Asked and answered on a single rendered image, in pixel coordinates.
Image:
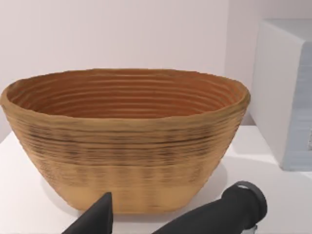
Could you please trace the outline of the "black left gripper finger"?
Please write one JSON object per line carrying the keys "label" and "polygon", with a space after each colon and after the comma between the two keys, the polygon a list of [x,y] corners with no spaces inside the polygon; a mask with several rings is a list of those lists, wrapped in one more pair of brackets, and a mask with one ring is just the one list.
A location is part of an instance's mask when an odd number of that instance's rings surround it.
{"label": "black left gripper finger", "polygon": [[112,193],[105,193],[61,234],[112,234]]}

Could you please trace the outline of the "woven brown basket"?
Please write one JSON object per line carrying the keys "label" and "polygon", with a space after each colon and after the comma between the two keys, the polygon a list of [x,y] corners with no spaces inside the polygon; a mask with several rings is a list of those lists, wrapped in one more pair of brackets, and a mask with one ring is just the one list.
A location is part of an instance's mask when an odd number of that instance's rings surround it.
{"label": "woven brown basket", "polygon": [[172,69],[99,68],[19,79],[0,106],[24,151],[71,207],[104,193],[117,214],[186,206],[250,103],[241,82]]}

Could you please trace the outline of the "pale microwave oven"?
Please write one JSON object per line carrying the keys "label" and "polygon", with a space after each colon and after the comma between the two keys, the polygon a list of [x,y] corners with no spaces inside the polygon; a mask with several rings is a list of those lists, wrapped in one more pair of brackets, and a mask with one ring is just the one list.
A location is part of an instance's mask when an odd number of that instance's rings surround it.
{"label": "pale microwave oven", "polygon": [[312,19],[267,19],[257,38],[250,114],[279,166],[312,172]]}

